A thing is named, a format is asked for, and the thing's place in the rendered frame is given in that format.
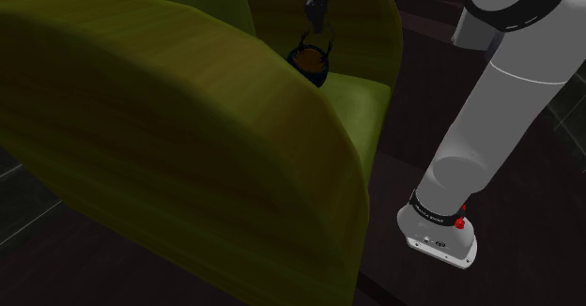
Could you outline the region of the dark bowl with brown inside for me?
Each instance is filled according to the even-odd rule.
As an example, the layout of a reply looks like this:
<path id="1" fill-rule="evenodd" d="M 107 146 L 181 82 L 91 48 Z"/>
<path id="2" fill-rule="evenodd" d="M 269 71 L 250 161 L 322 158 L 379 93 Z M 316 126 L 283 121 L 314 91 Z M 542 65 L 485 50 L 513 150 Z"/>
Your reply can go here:
<path id="1" fill-rule="evenodd" d="M 329 60 L 314 45 L 301 45 L 292 50 L 286 61 L 316 87 L 324 85 L 329 73 Z"/>

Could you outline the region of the green sofa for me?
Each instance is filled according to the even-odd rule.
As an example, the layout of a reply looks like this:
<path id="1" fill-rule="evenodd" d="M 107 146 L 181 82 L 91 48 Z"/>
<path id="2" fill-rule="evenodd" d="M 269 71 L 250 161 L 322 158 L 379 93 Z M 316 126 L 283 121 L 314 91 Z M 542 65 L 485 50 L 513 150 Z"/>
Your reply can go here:
<path id="1" fill-rule="evenodd" d="M 352 306 L 403 49 L 394 0 L 0 0 L 0 146 L 68 206 L 249 306 Z"/>

